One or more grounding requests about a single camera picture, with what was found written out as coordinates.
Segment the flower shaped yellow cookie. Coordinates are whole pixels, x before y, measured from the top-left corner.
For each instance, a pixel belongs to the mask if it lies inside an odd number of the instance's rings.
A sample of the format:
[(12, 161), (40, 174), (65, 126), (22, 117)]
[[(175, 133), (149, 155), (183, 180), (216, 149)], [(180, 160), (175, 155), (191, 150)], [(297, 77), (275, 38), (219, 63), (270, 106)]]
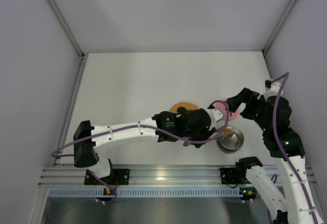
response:
[(233, 133), (232, 129), (225, 129), (224, 130), (224, 135), (229, 135), (229, 134), (232, 134), (232, 133)]

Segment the black sandwich cookie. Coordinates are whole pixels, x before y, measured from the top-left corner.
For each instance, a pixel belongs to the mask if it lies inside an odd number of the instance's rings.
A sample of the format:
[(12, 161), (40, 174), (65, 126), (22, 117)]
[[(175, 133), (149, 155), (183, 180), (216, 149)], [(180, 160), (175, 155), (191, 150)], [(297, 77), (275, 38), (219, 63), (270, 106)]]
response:
[(177, 109), (177, 112), (178, 112), (179, 114), (183, 114), (183, 113), (186, 113), (187, 110), (186, 110), (185, 107), (179, 107), (179, 108)]

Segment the pink round lid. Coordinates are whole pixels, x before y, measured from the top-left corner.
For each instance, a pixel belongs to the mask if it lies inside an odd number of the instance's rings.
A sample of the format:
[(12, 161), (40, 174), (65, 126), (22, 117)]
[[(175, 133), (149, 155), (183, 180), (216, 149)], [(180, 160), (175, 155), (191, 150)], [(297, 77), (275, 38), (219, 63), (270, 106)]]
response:
[[(223, 115), (223, 121), (226, 121), (226, 119), (227, 119), (226, 106), (224, 104), (220, 103), (220, 102), (217, 102), (217, 103), (214, 104), (214, 107), (216, 109), (218, 109), (222, 113), (222, 115)], [(229, 120), (228, 121), (235, 120), (239, 116), (239, 114), (240, 114), (239, 109), (236, 109), (235, 112), (231, 112), (230, 109), (228, 109), (228, 111), (229, 111)]]

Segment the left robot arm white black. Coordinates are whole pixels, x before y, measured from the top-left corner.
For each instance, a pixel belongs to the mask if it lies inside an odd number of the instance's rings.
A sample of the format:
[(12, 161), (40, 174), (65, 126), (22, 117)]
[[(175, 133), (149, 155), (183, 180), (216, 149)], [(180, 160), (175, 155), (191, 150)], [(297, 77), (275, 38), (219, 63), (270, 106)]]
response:
[(216, 133), (224, 114), (212, 106), (179, 114), (163, 111), (150, 118), (115, 126), (95, 126), (89, 120), (77, 127), (73, 140), (74, 167), (88, 168), (98, 178), (112, 177), (108, 150), (134, 142), (176, 142), (200, 147)]

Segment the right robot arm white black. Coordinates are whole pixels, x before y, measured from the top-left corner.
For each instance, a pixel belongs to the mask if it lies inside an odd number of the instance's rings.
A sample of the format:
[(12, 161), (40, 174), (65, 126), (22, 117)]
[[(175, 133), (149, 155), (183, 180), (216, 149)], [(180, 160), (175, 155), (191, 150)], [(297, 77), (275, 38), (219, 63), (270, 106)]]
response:
[(240, 113), (262, 130), (263, 142), (279, 172), (283, 191), (266, 175), (258, 157), (236, 162), (241, 177), (250, 182), (269, 210), (273, 223), (323, 223), (311, 194), (301, 137), (290, 127), (292, 109), (281, 90), (259, 94), (244, 88), (226, 100), (229, 110), (244, 104)]

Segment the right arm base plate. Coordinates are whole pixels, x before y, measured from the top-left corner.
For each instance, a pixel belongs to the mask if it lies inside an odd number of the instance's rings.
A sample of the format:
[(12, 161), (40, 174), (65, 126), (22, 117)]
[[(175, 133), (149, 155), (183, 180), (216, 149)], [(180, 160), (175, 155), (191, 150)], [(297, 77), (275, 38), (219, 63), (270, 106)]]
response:
[(248, 184), (249, 181), (235, 167), (220, 168), (221, 182), (224, 185)]

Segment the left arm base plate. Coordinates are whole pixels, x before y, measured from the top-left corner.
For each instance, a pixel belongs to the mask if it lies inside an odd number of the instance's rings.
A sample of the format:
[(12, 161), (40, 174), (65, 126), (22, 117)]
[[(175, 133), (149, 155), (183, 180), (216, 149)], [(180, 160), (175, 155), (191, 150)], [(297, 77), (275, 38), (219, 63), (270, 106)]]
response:
[[(129, 185), (130, 169), (113, 169), (109, 176), (100, 178), (101, 181), (108, 185)], [(86, 171), (84, 185), (101, 185), (101, 183), (91, 175), (89, 170)]]

